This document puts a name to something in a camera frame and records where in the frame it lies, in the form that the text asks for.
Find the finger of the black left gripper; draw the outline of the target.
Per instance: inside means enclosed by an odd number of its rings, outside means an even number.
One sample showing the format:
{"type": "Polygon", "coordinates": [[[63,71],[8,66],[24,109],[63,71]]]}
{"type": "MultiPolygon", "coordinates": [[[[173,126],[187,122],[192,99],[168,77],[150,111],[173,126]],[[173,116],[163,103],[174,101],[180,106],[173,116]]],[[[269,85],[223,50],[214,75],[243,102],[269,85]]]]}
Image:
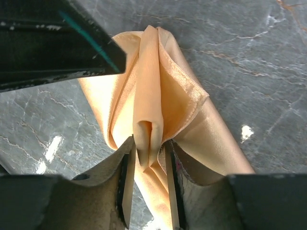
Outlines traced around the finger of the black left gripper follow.
{"type": "Polygon", "coordinates": [[[124,73],[126,53],[79,0],[0,3],[2,92],[124,73]]]}

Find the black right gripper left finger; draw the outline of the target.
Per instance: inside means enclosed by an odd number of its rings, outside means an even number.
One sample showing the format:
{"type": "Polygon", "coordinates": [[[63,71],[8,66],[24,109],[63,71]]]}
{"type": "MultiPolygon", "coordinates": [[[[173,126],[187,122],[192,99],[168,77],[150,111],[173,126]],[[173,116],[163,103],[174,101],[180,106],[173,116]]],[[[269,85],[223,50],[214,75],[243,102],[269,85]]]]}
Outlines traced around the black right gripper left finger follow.
{"type": "Polygon", "coordinates": [[[127,230],[134,184],[135,143],[68,180],[60,175],[2,175],[3,230],[127,230]]]}

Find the peach cloth napkin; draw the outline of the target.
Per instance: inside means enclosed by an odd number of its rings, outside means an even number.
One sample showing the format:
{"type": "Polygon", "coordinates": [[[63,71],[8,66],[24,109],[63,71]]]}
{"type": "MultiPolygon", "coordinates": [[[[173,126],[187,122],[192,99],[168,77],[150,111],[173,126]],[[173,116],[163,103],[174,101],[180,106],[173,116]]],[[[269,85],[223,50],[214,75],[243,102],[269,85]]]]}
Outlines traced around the peach cloth napkin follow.
{"type": "Polygon", "coordinates": [[[148,26],[114,40],[127,53],[126,72],[79,83],[110,148],[134,137],[135,182],[161,229],[170,230],[167,177],[158,159],[165,141],[174,139],[221,175],[254,170],[169,31],[148,26]]]}

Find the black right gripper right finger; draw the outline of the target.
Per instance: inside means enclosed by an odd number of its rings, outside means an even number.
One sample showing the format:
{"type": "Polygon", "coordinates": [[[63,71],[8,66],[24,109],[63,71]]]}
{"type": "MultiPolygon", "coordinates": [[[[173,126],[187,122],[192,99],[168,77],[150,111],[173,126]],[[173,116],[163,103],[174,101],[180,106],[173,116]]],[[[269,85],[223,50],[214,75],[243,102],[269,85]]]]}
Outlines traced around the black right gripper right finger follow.
{"type": "Polygon", "coordinates": [[[304,230],[304,173],[220,175],[170,140],[164,144],[175,230],[304,230]]]}

